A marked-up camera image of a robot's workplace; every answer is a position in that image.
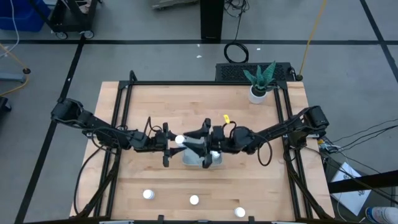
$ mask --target green plant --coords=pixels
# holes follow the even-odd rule
[[[272,81],[274,81],[275,65],[276,63],[274,61],[262,73],[260,66],[257,66],[256,76],[250,74],[250,72],[247,70],[243,70],[243,73],[246,78],[248,78],[248,80],[251,82],[256,91],[264,93],[266,91],[271,91],[277,88],[276,86],[269,85]]]

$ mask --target potted plant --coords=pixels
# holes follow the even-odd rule
[[[256,76],[250,74],[249,71],[243,70],[244,75],[251,82],[249,90],[249,100],[254,104],[264,102],[266,95],[269,91],[277,88],[274,85],[270,85],[274,81],[275,61],[270,64],[264,72],[261,72],[260,66],[257,66]]]

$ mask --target white ball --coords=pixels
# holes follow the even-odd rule
[[[189,198],[189,202],[191,202],[192,205],[197,205],[199,203],[199,197],[197,195],[192,195]]]
[[[213,156],[214,159],[218,159],[220,157],[220,153],[216,151],[210,151],[210,154]]]
[[[175,143],[180,146],[180,147],[184,147],[184,141],[185,141],[185,137],[182,135],[178,135],[177,137],[175,137],[174,139]]]
[[[144,193],[142,193],[142,196],[145,199],[153,199],[155,197],[155,193],[151,190],[145,190]]]
[[[241,208],[241,207],[235,208],[234,213],[235,213],[235,215],[236,215],[237,217],[239,217],[239,218],[244,217],[244,215],[246,214],[246,212],[244,211],[244,209]]]

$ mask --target white pot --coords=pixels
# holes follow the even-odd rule
[[[264,100],[266,100],[266,96],[267,96],[268,92],[266,92],[266,94],[264,96],[256,96],[256,95],[254,95],[251,92],[251,88],[252,87],[253,86],[250,86],[250,89],[249,89],[249,100],[250,100],[250,102],[254,103],[254,104],[259,104],[259,103],[264,102]]]

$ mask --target white paper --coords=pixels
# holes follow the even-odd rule
[[[354,177],[361,177],[359,173],[357,173],[354,169],[352,169],[346,162],[343,163],[340,167],[341,170],[351,174]],[[331,180],[332,182],[341,181],[345,179],[350,179],[348,175],[341,171],[337,171],[334,178]],[[350,210],[353,214],[359,214],[363,205],[365,204],[366,199],[368,198],[371,190],[360,190],[355,192],[344,192],[344,193],[336,193],[332,194],[332,196],[339,201],[340,204],[344,205],[348,210]]]

